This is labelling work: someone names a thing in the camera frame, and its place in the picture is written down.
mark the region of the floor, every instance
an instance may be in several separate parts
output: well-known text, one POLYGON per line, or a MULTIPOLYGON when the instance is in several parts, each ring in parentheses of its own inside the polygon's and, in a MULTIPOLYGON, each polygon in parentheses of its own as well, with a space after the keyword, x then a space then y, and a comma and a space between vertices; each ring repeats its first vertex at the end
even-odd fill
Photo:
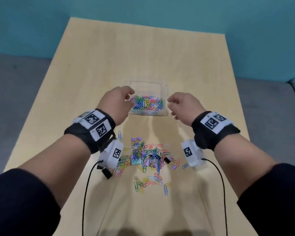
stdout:
MULTIPOLYGON (((0 55, 0 173, 13 150, 51 59, 0 55)), ((295 165, 295 93, 287 83, 236 78, 250 140, 295 165)))

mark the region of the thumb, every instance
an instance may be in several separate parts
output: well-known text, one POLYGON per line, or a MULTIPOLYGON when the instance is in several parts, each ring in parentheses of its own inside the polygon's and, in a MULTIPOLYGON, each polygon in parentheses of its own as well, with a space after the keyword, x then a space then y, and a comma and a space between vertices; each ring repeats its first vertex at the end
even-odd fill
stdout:
POLYGON ((174 103, 174 102, 171 102, 168 104, 168 108, 174 112, 176 115, 178 114, 179 112, 179 106, 178 106, 179 103, 174 103))
POLYGON ((134 100, 129 100, 126 102, 126 106, 128 111, 130 111, 131 108, 133 108, 133 106, 136 104, 136 102, 134 100))

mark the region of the light wood tabletop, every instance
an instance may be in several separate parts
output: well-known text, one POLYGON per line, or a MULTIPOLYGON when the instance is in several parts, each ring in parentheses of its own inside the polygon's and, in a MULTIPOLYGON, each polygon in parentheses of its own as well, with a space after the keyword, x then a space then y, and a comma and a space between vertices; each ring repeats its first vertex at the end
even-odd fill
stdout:
MULTIPOLYGON (((164 81, 167 96, 177 91, 193 94, 206 109, 231 119, 249 139, 224 35, 71 18, 5 170, 52 144, 75 117, 96 107, 106 91, 133 78, 164 81)), ((118 131, 126 148, 133 137, 147 144, 170 144, 166 149, 181 160, 180 167, 161 169, 163 182, 171 182, 167 196, 159 186, 146 187, 144 194, 135 191, 134 176, 144 178, 152 170, 143 173, 129 166, 120 178, 109 180, 94 170, 84 235, 226 235, 217 170, 210 163, 181 167, 187 162, 181 143, 194 136, 190 127, 170 114, 129 115, 118 131)), ((204 153, 218 165, 210 150, 204 153)), ((85 186, 98 156, 87 163, 61 211, 55 235, 81 235, 85 186)), ((257 235, 223 177, 229 235, 257 235)))

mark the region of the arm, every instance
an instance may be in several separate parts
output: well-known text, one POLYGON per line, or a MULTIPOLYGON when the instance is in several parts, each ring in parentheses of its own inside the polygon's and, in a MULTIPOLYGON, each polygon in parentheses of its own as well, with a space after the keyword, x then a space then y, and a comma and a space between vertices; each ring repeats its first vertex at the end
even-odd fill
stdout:
MULTIPOLYGON (((168 102, 175 119, 193 127, 196 143, 205 137, 199 124, 206 110, 194 96, 175 93, 168 102)), ((238 206, 256 232, 295 235, 295 166, 276 164, 240 134, 227 135, 213 150, 239 197, 238 206)))
MULTIPOLYGON (((125 101, 129 94, 134 94, 130 87, 116 87, 103 96, 97 108, 118 126, 134 105, 125 101)), ((17 169, 1 174, 0 235, 52 235, 90 154, 80 138, 66 134, 17 169)))

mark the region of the wall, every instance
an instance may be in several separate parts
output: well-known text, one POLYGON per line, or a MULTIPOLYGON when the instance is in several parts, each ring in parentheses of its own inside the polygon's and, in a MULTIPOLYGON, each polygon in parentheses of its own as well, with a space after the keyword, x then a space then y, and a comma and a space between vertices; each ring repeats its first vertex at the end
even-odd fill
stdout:
POLYGON ((70 16, 225 33, 237 77, 295 77, 295 0, 0 0, 0 53, 51 58, 70 16))

